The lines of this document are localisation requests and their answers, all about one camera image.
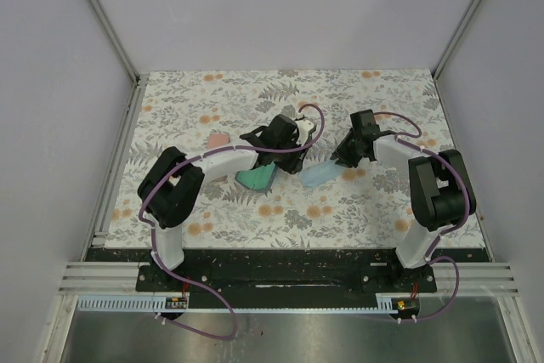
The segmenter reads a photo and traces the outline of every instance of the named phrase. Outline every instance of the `floral tablecloth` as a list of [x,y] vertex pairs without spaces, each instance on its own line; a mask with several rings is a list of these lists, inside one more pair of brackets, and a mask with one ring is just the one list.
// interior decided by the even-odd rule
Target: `floral tablecloth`
[[[305,167],[327,160],[349,129],[349,113],[395,111],[413,118],[430,149],[452,147],[444,112],[428,70],[157,71],[150,74],[125,164],[105,246],[149,247],[138,221],[136,189],[163,149],[176,145],[202,153],[210,133],[238,135],[293,116],[312,102],[325,112],[322,138]],[[307,115],[319,121],[310,108]],[[382,129],[410,125],[377,118]],[[363,160],[336,180],[304,189],[297,175],[279,171],[269,191],[235,182],[207,184],[184,222],[185,247],[394,247],[413,221],[408,179],[395,169]],[[442,247],[483,247],[478,220],[441,242]]]

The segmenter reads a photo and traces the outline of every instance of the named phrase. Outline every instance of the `light blue cloth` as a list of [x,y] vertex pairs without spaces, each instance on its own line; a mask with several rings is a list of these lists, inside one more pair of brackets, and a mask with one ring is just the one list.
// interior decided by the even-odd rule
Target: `light blue cloth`
[[336,179],[344,170],[346,170],[345,167],[337,165],[333,160],[328,160],[317,166],[304,169],[299,175],[300,183],[303,187],[309,188],[321,186],[329,180]]

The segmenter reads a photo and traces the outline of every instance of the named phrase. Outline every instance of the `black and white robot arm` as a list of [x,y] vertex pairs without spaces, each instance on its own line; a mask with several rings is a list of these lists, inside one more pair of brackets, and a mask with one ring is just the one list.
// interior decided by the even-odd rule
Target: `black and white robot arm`
[[297,114],[294,120],[280,114],[268,126],[242,135],[242,143],[209,150],[181,167],[173,174],[176,183],[164,178],[187,158],[174,146],[166,148],[138,187],[142,201],[156,190],[145,211],[158,224],[156,246],[166,267],[174,269],[184,260],[180,225],[192,212],[204,184],[271,163],[288,173],[300,172],[308,151],[301,148],[312,140],[315,129],[315,124],[302,114]]
[[[352,127],[332,159],[345,167],[357,167],[363,158],[379,161],[395,167],[400,177],[410,179],[411,207],[416,222],[396,247],[395,254],[401,269],[420,268],[429,261],[437,238],[463,218],[466,202],[462,187],[441,160],[425,154],[422,149],[401,144],[391,131],[381,131],[372,110],[355,112],[350,118]],[[461,153],[445,150],[438,155],[461,178],[467,189],[468,213],[473,214],[476,200]],[[447,185],[439,185],[438,180]]]

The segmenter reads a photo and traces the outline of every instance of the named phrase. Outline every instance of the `wall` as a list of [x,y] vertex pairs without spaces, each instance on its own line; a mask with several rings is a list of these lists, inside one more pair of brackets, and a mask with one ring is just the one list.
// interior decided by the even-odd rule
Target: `wall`
[[140,72],[431,68],[470,0],[101,0]]
[[491,246],[512,263],[541,349],[543,27],[542,0],[485,0],[439,79]]
[[81,256],[130,83],[85,0],[0,6],[0,360],[20,363]]

